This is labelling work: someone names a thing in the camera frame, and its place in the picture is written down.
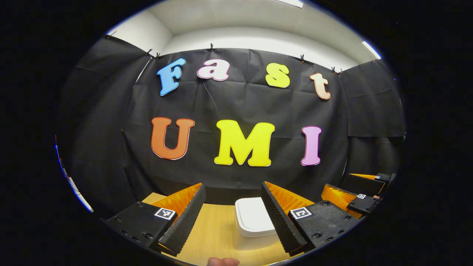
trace wooden surface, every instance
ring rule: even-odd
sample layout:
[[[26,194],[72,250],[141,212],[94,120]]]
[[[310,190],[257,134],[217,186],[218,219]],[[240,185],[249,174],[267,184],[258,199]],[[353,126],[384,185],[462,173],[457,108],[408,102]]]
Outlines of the wooden surface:
[[[152,193],[143,202],[152,204],[164,197]],[[163,254],[199,266],[206,266],[210,257],[236,258],[239,266],[269,265],[291,258],[279,240],[265,248],[235,249],[234,243],[238,243],[236,238],[240,236],[234,209],[234,205],[204,204],[181,253],[177,257]]]

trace ceiling light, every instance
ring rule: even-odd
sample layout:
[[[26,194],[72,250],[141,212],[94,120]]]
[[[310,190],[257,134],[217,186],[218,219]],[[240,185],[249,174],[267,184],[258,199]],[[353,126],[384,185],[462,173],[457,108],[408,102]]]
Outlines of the ceiling light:
[[[283,2],[283,3],[289,4],[289,5],[293,5],[295,7],[300,8],[300,9],[304,5],[304,3],[302,3],[301,1],[298,1],[298,0],[276,0],[276,1]]]
[[[375,51],[373,48],[371,48],[371,46],[369,46],[369,44],[368,44],[367,42],[362,42],[362,44],[363,44],[364,46],[366,46],[366,48],[368,48],[368,50],[369,50],[372,54],[374,54],[377,59],[381,59],[381,56],[379,56],[379,54],[376,53],[376,51]]]

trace pink letter i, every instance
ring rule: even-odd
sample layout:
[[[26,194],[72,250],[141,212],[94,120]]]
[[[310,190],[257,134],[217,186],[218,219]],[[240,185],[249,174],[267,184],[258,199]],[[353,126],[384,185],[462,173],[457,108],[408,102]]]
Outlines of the pink letter i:
[[[300,163],[303,166],[316,165],[320,163],[318,156],[319,150],[319,134],[322,132],[320,127],[305,126],[302,128],[302,133],[306,136],[306,154]]]

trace blue letter f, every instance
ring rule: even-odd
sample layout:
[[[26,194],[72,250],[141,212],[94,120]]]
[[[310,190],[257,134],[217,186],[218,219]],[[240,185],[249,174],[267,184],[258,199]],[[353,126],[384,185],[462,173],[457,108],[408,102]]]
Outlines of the blue letter f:
[[[179,58],[157,72],[157,75],[161,77],[162,89],[159,93],[161,96],[166,95],[179,86],[179,83],[175,82],[173,77],[176,79],[181,77],[181,68],[179,66],[182,66],[183,64],[185,64],[184,58]]]

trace white box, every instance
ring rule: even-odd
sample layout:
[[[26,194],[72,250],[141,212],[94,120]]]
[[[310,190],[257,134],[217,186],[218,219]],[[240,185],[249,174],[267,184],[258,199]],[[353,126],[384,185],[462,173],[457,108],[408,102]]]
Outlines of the white box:
[[[264,248],[279,241],[260,197],[235,202],[235,223],[233,243],[237,250]]]

